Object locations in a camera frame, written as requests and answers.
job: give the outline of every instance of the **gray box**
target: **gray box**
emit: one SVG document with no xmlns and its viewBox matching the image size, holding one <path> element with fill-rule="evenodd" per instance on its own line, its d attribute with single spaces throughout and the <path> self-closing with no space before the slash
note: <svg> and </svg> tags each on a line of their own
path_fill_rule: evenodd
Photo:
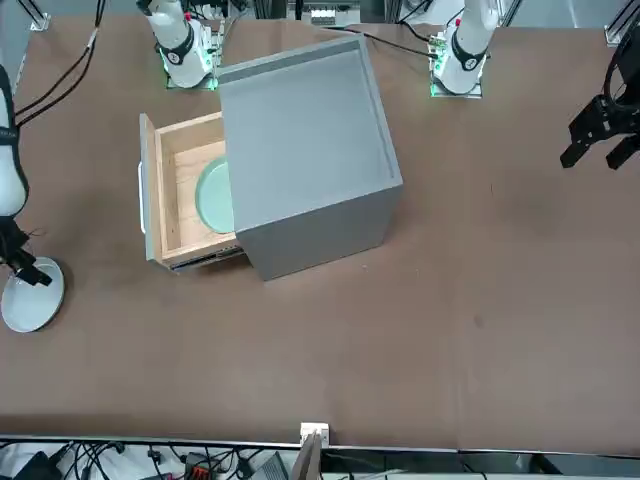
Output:
<svg viewBox="0 0 640 480">
<path fill-rule="evenodd" d="M 238 241 L 265 280 L 379 245 L 402 186 L 365 39 L 222 70 Z"/>
</svg>

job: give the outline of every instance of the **brown tabletop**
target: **brown tabletop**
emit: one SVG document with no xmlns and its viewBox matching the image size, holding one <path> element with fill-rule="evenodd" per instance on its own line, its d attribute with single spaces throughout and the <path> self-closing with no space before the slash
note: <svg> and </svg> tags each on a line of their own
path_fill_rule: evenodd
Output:
<svg viewBox="0 0 640 480">
<path fill-rule="evenodd" d="M 18 106 L 91 23 L 32 36 Z M 225 58 L 337 35 L 243 19 Z M 386 243 L 268 283 L 243 259 L 145 261 L 138 114 L 219 109 L 165 90 L 153 43 L 142 16 L 107 18 L 87 78 L 23 130 L 18 221 L 69 288 L 41 332 L 0 328 L 4 432 L 296 441 L 326 421 L 341 444 L 637 453 L 640 163 L 609 171 L 610 143 L 559 163 L 601 87 L 601 31 L 500 29 L 482 101 L 430 99 L 426 59 L 369 41 L 405 180 Z"/>
</svg>

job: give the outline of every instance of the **green bowl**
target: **green bowl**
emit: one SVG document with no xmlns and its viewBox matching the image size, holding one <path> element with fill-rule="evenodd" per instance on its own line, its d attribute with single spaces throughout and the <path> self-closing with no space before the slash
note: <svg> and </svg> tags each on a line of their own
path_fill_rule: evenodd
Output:
<svg viewBox="0 0 640 480">
<path fill-rule="evenodd" d="M 216 158 L 200 174 L 196 185 L 196 210 L 202 223 L 211 230 L 233 232 L 233 204 L 226 157 Z"/>
</svg>

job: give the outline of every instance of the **wooden drawer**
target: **wooden drawer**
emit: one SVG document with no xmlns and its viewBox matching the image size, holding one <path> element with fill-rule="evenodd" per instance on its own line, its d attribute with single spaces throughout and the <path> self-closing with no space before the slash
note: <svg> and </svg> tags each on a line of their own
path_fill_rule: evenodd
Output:
<svg viewBox="0 0 640 480">
<path fill-rule="evenodd" d="M 147 260 L 181 270 L 242 254 L 235 233 L 202 223 L 195 190 L 204 168 L 225 153 L 222 114 L 156 129 L 140 115 L 140 228 Z"/>
</svg>

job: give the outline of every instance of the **drawer handle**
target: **drawer handle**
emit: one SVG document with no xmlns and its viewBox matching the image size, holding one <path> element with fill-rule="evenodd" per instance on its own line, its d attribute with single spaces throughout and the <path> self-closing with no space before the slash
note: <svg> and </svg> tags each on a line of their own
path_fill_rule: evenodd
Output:
<svg viewBox="0 0 640 480">
<path fill-rule="evenodd" d="M 144 228 L 144 200 L 142 199 L 142 161 L 138 163 L 138 199 L 140 200 L 140 230 L 146 235 L 147 231 Z"/>
</svg>

